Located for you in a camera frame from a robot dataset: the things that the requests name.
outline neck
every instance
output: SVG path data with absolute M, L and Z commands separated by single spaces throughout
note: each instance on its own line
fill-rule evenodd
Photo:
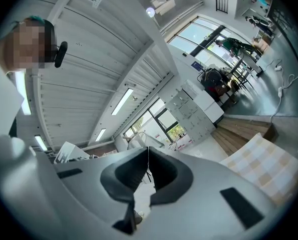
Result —
M 0 39 L 0 66 L 3 72 L 7 74 L 11 70 L 11 67 L 7 65 L 7 62 L 5 60 L 5 49 L 6 49 L 6 39 L 3 38 L 3 39 Z

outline ceiling light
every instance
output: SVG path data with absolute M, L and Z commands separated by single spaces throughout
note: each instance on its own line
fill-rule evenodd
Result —
M 152 18 L 155 15 L 155 10 L 152 7 L 147 8 L 147 14 Z
M 23 96 L 24 101 L 21 104 L 23 114 L 28 116 L 31 114 L 30 105 L 28 102 L 27 90 L 25 86 L 25 71 L 15 72 L 15 82 L 18 92 Z
M 113 110 L 111 115 L 115 116 L 119 112 L 120 108 L 127 101 L 128 97 L 131 95 L 132 92 L 133 92 L 132 89 L 130 89 L 130 88 L 127 89 L 127 91 L 125 92 L 123 97 L 120 99 L 119 103 L 117 104 L 117 106 L 115 107 L 115 109 Z
M 100 140 L 100 138 L 102 137 L 103 133 L 105 132 L 106 129 L 102 129 L 97 137 L 97 139 L 95 140 L 96 142 L 98 142 Z
M 40 135 L 35 135 L 34 138 L 37 140 L 40 148 L 43 150 L 43 151 L 48 151 L 48 148 L 45 146 L 42 138 Z

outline checkered tablecloth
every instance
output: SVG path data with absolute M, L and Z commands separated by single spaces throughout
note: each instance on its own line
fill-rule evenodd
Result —
M 298 160 L 259 133 L 220 163 L 258 186 L 277 205 L 298 186 Z

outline green foliage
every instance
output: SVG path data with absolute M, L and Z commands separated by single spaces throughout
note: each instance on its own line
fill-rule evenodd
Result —
M 179 139 L 179 134 L 183 135 L 184 132 L 185 130 L 181 127 L 181 125 L 177 124 L 170 131 L 168 131 L 168 134 L 173 139 L 173 141 L 176 141 L 177 139 Z
M 143 123 L 143 117 L 140 117 L 132 127 L 138 132 L 141 129 L 141 124 Z

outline white cable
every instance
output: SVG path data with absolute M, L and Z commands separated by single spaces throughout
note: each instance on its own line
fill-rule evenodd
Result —
M 282 86 L 278 88 L 278 96 L 280 97 L 280 101 L 279 101 L 279 104 L 278 104 L 278 106 L 277 106 L 277 108 L 276 108 L 274 114 L 270 117 L 270 123 L 271 123 L 272 117 L 275 116 L 275 114 L 277 114 L 278 111 L 279 111 L 279 108 L 280 108 L 280 105 L 281 105 L 281 101 L 282 101 L 282 96 L 283 96 L 283 94 L 282 94 L 282 90 L 283 90 L 283 89 L 287 89 L 287 88 L 289 88 L 289 87 L 292 85 L 292 83 L 293 83 L 295 80 L 298 79 L 298 76 L 297 76 L 296 78 L 294 78 L 294 74 L 290 74 L 290 75 L 288 76 L 288 84 L 287 84 L 286 86 L 284 86 L 284 85 L 283 85 L 283 84 L 284 84 L 284 80 L 283 80 L 283 67 L 281 67 L 281 70 L 282 70 L 282 73 L 281 73 Z

